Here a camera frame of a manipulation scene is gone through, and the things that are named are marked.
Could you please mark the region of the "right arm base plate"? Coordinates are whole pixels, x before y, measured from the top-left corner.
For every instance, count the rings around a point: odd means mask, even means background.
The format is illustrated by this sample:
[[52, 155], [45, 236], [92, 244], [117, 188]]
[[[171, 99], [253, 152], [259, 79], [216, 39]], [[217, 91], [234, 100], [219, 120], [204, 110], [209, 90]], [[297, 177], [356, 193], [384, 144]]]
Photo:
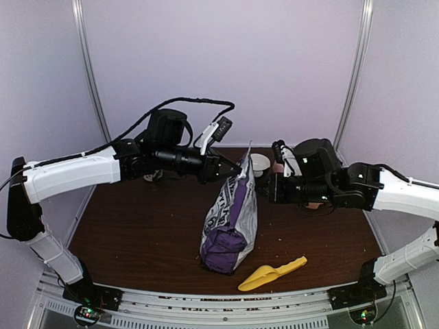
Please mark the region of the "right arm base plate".
[[372, 303], [387, 296], [386, 287], [374, 280], [335, 287], [327, 293], [333, 310]]

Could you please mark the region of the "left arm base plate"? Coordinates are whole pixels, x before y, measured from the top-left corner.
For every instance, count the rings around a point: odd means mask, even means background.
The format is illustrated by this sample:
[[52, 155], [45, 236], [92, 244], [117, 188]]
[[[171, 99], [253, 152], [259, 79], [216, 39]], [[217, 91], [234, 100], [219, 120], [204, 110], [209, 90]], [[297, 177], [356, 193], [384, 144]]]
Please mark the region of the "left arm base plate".
[[123, 291], [120, 289], [99, 286], [94, 283], [76, 282], [68, 284], [64, 288], [62, 297], [100, 310], [118, 311], [122, 295]]

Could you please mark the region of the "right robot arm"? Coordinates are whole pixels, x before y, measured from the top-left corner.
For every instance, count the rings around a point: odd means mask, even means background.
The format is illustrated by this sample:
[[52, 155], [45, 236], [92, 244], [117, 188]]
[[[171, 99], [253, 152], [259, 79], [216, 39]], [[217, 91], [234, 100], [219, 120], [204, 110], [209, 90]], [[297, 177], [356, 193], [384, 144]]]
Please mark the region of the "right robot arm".
[[387, 164], [342, 165], [331, 141], [312, 138], [288, 147], [272, 143], [284, 169], [268, 179], [265, 193], [273, 204], [328, 204], [332, 208], [392, 210], [430, 218], [435, 223], [420, 237], [387, 256], [364, 263], [352, 287], [356, 302], [367, 302], [394, 279], [438, 259], [438, 185], [409, 178]]

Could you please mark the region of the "purple pet food bag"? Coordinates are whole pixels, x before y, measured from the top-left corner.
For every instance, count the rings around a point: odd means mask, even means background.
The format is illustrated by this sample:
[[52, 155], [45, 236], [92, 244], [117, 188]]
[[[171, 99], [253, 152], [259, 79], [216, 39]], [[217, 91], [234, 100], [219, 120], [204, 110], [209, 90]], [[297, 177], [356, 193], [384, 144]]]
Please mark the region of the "purple pet food bag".
[[210, 271], [230, 275], [253, 250], [258, 228], [251, 148], [239, 159], [241, 173], [223, 183], [202, 229], [200, 258]]

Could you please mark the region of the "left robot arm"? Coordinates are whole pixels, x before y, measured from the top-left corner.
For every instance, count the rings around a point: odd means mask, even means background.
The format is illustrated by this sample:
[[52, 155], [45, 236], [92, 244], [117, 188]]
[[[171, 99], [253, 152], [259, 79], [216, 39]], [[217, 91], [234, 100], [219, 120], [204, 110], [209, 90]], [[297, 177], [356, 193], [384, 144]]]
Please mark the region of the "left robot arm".
[[7, 231], [24, 242], [64, 281], [83, 304], [99, 297], [86, 265], [65, 249], [42, 222], [40, 202], [54, 195], [98, 184], [112, 184], [174, 171], [194, 175], [198, 182], [216, 182], [241, 173], [239, 165], [212, 150], [232, 126], [226, 117], [215, 119], [197, 139], [181, 145], [191, 126], [186, 114], [172, 109], [152, 113], [147, 128], [135, 138], [123, 138], [97, 152], [69, 156], [65, 160], [12, 164], [8, 189]]

